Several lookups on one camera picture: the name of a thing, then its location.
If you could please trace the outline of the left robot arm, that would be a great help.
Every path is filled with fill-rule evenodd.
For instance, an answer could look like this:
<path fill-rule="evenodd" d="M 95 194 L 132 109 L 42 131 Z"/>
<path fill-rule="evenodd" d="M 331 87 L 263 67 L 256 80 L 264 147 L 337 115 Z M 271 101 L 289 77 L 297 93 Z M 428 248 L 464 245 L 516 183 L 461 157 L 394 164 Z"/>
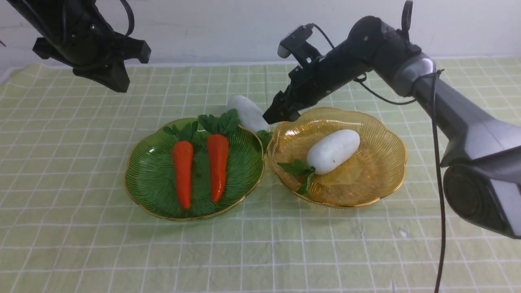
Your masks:
<path fill-rule="evenodd" d="M 149 45 L 130 35 L 134 13 L 121 3 L 128 17 L 125 34 L 116 32 L 99 12 L 94 0 L 11 0 L 9 2 L 40 34 L 33 52 L 72 68 L 73 74 L 125 93 L 130 84 L 125 61 L 148 63 Z"/>

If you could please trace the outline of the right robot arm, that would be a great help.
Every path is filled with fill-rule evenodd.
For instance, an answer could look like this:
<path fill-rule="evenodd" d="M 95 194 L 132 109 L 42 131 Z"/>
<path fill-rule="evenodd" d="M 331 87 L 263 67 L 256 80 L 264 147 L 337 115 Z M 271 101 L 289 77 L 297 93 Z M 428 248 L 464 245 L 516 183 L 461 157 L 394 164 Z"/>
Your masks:
<path fill-rule="evenodd" d="M 307 42 L 310 28 L 296 28 L 280 41 L 278 54 L 293 55 L 299 66 L 263 119 L 270 125 L 294 122 L 301 110 L 374 71 L 397 95 L 414 98 L 428 113 L 435 147 L 438 130 L 447 137 L 443 157 L 435 151 L 441 200 L 467 222 L 519 239 L 520 128 L 494 118 L 442 81 L 434 61 L 409 40 L 409 27 L 409 17 L 396 30 L 368 15 L 326 55 Z"/>

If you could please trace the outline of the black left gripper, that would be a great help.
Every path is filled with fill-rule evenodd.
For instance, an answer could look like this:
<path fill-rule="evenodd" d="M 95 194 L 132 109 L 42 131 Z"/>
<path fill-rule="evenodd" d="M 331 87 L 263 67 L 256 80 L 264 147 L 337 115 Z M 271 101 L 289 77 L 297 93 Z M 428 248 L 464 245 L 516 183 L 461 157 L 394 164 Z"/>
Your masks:
<path fill-rule="evenodd" d="M 73 68 L 74 75 L 97 82 L 117 93 L 125 93 L 130 85 L 125 61 L 137 59 L 140 63 L 148 63 L 151 55 L 151 48 L 144 40 L 117 32 L 108 37 L 91 33 L 71 37 L 63 45 L 53 45 L 39 37 L 32 50 L 40 58 L 52 58 L 66 64 Z"/>

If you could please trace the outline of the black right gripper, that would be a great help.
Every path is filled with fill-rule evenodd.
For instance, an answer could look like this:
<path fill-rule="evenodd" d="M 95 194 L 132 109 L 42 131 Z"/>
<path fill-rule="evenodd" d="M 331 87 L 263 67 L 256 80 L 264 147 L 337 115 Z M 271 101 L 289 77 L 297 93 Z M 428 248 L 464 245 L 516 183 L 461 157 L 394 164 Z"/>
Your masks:
<path fill-rule="evenodd" d="M 298 111 L 316 105 L 365 72 L 367 65 L 347 49 L 333 49 L 307 67 L 296 67 L 290 71 L 290 84 L 281 99 L 282 103 L 272 102 L 263 119 L 269 125 L 294 122 L 301 116 Z"/>

